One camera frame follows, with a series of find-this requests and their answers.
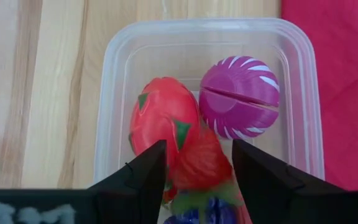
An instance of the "red fabric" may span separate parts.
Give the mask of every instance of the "red fabric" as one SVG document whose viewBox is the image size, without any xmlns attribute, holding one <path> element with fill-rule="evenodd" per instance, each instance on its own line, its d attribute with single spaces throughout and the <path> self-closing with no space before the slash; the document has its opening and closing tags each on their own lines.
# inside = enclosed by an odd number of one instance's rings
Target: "red fabric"
<svg viewBox="0 0 358 224">
<path fill-rule="evenodd" d="M 282 0 L 317 61 L 326 179 L 358 190 L 358 0 Z"/>
</svg>

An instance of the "plastic toy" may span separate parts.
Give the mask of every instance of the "plastic toy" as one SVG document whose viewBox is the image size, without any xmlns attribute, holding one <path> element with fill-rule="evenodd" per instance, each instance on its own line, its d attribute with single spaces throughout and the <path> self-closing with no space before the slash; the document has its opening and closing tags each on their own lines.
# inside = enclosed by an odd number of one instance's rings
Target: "plastic toy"
<svg viewBox="0 0 358 224">
<path fill-rule="evenodd" d="M 205 224 L 237 224 L 235 208 L 218 198 L 211 198 L 204 212 Z M 192 209 L 184 214 L 171 216 L 164 224 L 202 223 L 199 214 L 198 210 Z"/>
<path fill-rule="evenodd" d="M 129 142 L 135 155 L 166 139 L 169 170 L 179 150 L 198 139 L 199 117 L 197 102 L 182 83 L 170 77 L 154 78 L 138 96 L 132 112 Z M 163 203 L 171 201 L 176 192 L 168 177 Z"/>
<path fill-rule="evenodd" d="M 208 190 L 231 180 L 232 172 L 216 134 L 205 128 L 199 140 L 179 152 L 170 177 L 178 189 Z"/>
<path fill-rule="evenodd" d="M 262 134 L 278 117 L 279 86 L 268 66 L 252 57 L 219 61 L 201 81 L 200 112 L 206 124 L 228 139 Z"/>
</svg>

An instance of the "clear plastic container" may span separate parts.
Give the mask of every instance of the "clear plastic container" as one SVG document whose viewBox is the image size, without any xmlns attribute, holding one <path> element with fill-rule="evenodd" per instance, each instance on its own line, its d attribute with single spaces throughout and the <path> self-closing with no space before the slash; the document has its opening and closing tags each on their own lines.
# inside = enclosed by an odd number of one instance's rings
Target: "clear plastic container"
<svg viewBox="0 0 358 224">
<path fill-rule="evenodd" d="M 316 64 L 311 42 L 281 19 L 196 19 L 139 22 L 121 30 L 104 56 L 94 181 L 134 158 L 127 140 L 138 94 L 155 77 L 176 77 L 197 93 L 219 60 L 249 55 L 265 62 L 280 85 L 280 116 L 249 141 L 324 179 Z M 229 154 L 230 141 L 222 141 Z"/>
</svg>

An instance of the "wooden table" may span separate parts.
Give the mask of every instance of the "wooden table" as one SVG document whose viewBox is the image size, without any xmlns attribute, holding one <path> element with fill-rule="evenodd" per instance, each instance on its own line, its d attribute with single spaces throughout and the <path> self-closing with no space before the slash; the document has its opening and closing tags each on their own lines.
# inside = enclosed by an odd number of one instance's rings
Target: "wooden table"
<svg viewBox="0 0 358 224">
<path fill-rule="evenodd" d="M 279 0 L 0 0 L 0 188 L 92 184 L 103 55 L 126 25 L 279 10 Z"/>
</svg>

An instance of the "purple ball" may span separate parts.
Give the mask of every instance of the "purple ball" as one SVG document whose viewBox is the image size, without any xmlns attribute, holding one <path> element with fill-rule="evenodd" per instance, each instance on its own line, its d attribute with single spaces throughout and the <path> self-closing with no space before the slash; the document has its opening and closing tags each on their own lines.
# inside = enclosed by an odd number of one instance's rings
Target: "purple ball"
<svg viewBox="0 0 358 224">
<path fill-rule="evenodd" d="M 208 70 L 200 87 L 201 115 L 224 138 L 256 137 L 278 117 L 278 81 L 260 60 L 225 58 Z"/>
</svg>

